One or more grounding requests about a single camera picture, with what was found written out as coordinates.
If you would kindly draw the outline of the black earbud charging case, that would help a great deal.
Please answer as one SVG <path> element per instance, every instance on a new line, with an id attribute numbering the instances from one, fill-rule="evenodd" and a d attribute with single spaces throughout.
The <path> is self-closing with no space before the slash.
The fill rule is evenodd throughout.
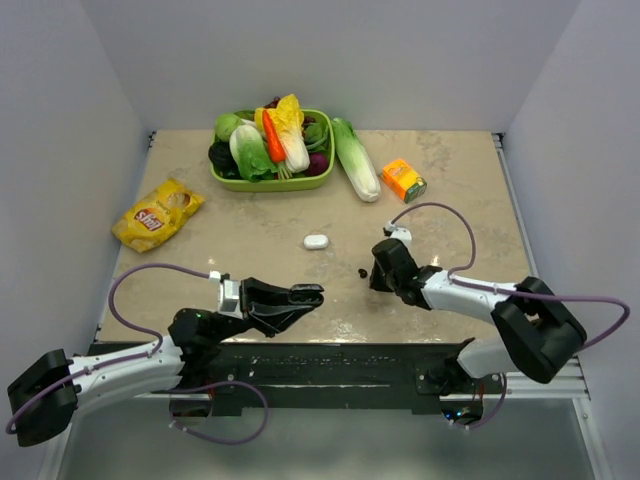
<path id="1" fill-rule="evenodd" d="M 288 301 L 296 305 L 312 305 L 314 308 L 324 302 L 324 288 L 319 284 L 295 284 L 289 289 Z"/>

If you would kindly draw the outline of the white earbud charging case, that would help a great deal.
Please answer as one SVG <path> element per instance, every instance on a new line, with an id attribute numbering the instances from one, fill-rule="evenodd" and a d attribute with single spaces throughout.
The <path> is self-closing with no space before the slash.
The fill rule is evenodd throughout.
<path id="1" fill-rule="evenodd" d="M 310 234 L 303 239 L 303 247 L 309 251 L 324 250 L 329 244 L 330 240 L 324 234 Z"/>

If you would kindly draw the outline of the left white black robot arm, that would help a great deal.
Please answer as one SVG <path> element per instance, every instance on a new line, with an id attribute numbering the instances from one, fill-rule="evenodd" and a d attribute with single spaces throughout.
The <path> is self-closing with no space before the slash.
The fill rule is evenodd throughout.
<path id="1" fill-rule="evenodd" d="M 43 354 L 7 388 L 12 415 L 5 431 L 22 447 L 44 443 L 76 415 L 152 392 L 196 392 L 218 345 L 249 330 L 274 337 L 319 308 L 318 284 L 277 287 L 255 278 L 232 280 L 206 274 L 218 293 L 215 310 L 179 310 L 165 336 L 108 354 L 69 357 L 61 349 Z"/>

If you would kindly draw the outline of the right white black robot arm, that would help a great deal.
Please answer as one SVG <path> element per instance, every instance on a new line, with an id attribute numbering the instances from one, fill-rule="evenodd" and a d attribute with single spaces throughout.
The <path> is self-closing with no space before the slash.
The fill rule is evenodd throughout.
<path id="1" fill-rule="evenodd" d="M 580 350 L 587 334 L 580 322 L 538 278 L 518 284 L 455 282 L 436 266 L 420 267 L 399 239 L 387 238 L 372 248 L 370 288 L 392 292 L 410 306 L 449 311 L 496 327 L 490 341 L 470 339 L 441 367 L 429 371 L 430 381 L 446 395 L 469 392 L 482 377 L 521 372 L 549 383 Z"/>

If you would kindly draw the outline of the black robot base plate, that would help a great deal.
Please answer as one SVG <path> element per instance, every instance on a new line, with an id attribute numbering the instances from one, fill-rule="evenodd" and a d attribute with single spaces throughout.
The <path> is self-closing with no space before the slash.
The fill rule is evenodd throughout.
<path id="1" fill-rule="evenodd" d="M 86 356 L 141 344 L 98 343 Z M 197 388 L 152 393 L 173 395 L 170 411 L 178 415 L 239 416 L 248 408 L 400 409 L 476 421 L 483 407 L 474 394 L 501 392 L 497 380 L 469 379 L 444 395 L 428 376 L 458 346 L 220 343 Z"/>

